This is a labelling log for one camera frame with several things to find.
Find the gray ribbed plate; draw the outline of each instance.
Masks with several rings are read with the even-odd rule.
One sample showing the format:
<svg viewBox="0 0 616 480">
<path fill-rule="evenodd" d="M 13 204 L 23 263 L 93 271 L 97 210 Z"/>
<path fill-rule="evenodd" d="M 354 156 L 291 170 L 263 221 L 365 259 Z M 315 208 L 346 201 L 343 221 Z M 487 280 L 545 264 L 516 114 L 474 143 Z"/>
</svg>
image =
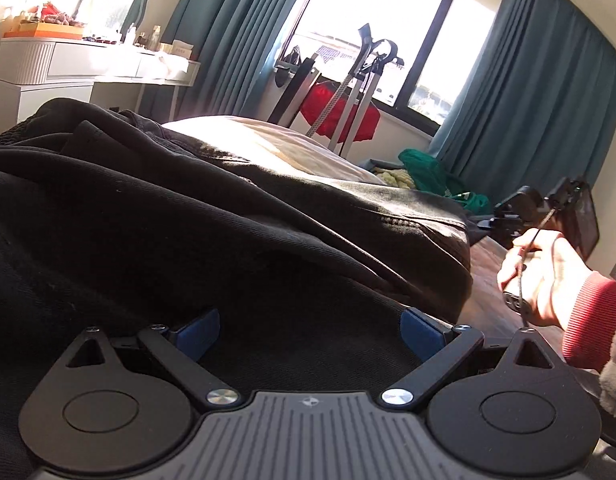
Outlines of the gray ribbed plate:
<svg viewBox="0 0 616 480">
<path fill-rule="evenodd" d="M 171 460 L 134 480 L 483 480 L 448 457 L 411 413 L 365 393 L 261 392 L 214 413 Z M 583 480 L 581 474 L 569 480 Z M 59 480 L 40 472 L 34 480 Z"/>
</svg>

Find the green bag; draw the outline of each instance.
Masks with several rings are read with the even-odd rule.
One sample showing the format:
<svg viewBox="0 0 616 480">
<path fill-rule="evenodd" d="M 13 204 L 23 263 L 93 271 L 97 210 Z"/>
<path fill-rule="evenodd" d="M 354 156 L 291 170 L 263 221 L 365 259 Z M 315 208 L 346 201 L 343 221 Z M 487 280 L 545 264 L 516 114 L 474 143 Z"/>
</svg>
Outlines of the green bag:
<svg viewBox="0 0 616 480">
<path fill-rule="evenodd" d="M 452 198 L 476 215 L 492 213 L 487 196 L 466 189 L 466 185 L 456 176 L 447 173 L 435 157 L 408 149 L 399 154 L 399 160 L 420 191 Z"/>
</svg>

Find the red bag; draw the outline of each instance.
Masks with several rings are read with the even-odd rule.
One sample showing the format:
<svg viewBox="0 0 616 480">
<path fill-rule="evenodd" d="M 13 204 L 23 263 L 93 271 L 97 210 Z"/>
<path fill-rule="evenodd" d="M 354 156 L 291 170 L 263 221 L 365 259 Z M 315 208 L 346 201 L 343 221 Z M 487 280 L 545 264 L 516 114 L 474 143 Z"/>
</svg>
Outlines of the red bag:
<svg viewBox="0 0 616 480">
<path fill-rule="evenodd" d="M 319 83 L 310 89 L 308 96 L 301 104 L 301 114 L 306 121 L 308 121 L 308 124 L 314 124 L 317 121 L 317 118 L 321 114 L 323 108 L 326 107 L 336 91 L 337 86 L 331 82 Z M 318 134 L 326 136 L 328 139 L 332 139 L 337 123 L 339 122 L 341 114 L 344 111 L 346 101 L 346 95 L 339 99 L 333 110 L 329 113 L 328 117 L 326 117 L 326 120 L 317 130 Z M 345 123 L 344 131 L 342 132 L 341 137 L 339 137 L 339 142 L 344 142 L 347 138 L 347 134 L 350 131 L 350 126 L 352 126 L 353 117 L 357 112 L 357 108 L 358 105 L 355 104 L 350 112 L 350 115 L 348 115 L 348 120 Z M 370 103 L 368 110 L 363 116 L 359 130 L 357 131 L 357 135 L 355 135 L 355 140 L 372 139 L 374 136 L 374 131 L 377 129 L 377 124 L 379 124 L 379 117 L 379 110 L 377 110 L 375 105 Z"/>
</svg>

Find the hand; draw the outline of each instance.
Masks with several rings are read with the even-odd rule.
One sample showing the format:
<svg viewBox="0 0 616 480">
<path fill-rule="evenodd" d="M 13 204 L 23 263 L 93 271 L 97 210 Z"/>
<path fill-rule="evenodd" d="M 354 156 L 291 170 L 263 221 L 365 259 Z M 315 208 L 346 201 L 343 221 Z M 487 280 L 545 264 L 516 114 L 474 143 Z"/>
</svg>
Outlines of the hand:
<svg viewBox="0 0 616 480">
<path fill-rule="evenodd" d="M 526 248 L 540 250 L 540 284 L 532 297 L 522 291 L 533 309 L 528 321 L 536 326 L 556 325 L 567 330 L 579 291 L 592 271 L 559 231 L 542 230 L 529 247 L 536 232 L 537 229 L 529 229 L 513 241 L 514 247 L 508 251 L 497 275 L 499 290 L 503 290 L 517 275 Z"/>
</svg>

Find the red ribbed cuff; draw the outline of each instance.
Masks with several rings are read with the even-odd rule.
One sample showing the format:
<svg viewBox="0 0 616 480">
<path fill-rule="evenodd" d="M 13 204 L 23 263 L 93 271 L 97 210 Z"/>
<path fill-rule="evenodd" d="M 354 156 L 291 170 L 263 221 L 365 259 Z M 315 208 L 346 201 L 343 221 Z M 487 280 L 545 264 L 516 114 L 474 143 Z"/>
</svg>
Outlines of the red ribbed cuff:
<svg viewBox="0 0 616 480">
<path fill-rule="evenodd" d="M 571 366 L 601 372 L 610 361 L 616 332 L 616 281 L 593 272 L 581 288 L 563 335 L 563 357 Z"/>
</svg>

